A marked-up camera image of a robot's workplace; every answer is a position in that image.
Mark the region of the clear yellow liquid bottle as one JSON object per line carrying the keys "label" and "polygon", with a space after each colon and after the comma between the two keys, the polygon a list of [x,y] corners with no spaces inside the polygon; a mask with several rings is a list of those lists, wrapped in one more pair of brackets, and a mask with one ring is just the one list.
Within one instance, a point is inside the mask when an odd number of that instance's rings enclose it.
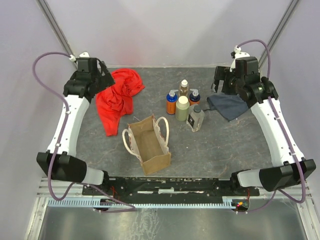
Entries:
{"label": "clear yellow liquid bottle", "polygon": [[182,96],[188,97],[188,94],[189,94],[189,83],[186,79],[183,79],[179,85],[178,97],[182,97]]}

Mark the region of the white cap cream bottle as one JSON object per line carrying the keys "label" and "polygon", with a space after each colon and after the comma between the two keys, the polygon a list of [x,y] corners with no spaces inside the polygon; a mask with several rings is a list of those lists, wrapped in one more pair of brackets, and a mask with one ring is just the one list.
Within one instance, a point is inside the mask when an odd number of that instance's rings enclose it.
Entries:
{"label": "white cap cream bottle", "polygon": [[178,121],[186,121],[189,112],[189,99],[186,96],[180,96],[175,106],[175,117]]}

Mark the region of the square clear dark-cap bottle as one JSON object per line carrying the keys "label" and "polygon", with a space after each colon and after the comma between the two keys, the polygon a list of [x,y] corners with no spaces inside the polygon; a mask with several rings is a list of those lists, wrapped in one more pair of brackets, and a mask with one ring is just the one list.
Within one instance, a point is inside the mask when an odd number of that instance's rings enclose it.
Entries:
{"label": "square clear dark-cap bottle", "polygon": [[199,104],[193,104],[188,109],[186,124],[191,128],[192,132],[200,130],[205,113]]}

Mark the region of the printed canvas tote bag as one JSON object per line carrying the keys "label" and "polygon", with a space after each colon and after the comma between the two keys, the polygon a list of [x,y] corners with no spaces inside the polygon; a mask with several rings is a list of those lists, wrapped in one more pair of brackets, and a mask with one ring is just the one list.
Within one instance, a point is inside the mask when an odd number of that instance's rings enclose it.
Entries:
{"label": "printed canvas tote bag", "polygon": [[171,165],[169,150],[169,122],[165,117],[154,115],[131,123],[122,131],[124,147],[140,163],[144,175],[148,176]]}

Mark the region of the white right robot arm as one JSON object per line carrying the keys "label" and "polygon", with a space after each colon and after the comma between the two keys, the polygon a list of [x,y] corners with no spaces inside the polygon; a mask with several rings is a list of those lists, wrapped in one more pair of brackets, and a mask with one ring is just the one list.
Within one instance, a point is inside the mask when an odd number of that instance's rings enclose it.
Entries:
{"label": "white right robot arm", "polygon": [[261,76],[258,59],[248,53],[234,53],[230,67],[217,66],[212,88],[238,95],[257,119],[266,139],[272,166],[232,174],[240,187],[259,187],[268,192],[302,184],[316,169],[296,145],[282,114],[279,95],[268,77]]}

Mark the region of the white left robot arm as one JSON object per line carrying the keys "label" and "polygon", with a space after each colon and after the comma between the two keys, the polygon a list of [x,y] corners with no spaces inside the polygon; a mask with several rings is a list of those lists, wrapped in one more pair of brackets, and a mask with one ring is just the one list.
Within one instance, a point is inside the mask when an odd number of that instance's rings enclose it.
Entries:
{"label": "white left robot arm", "polygon": [[77,158],[76,148],[92,99],[115,81],[105,63],[87,52],[70,59],[76,62],[77,70],[64,85],[63,106],[54,136],[47,150],[37,154],[36,161],[51,180],[101,185],[107,173]]}

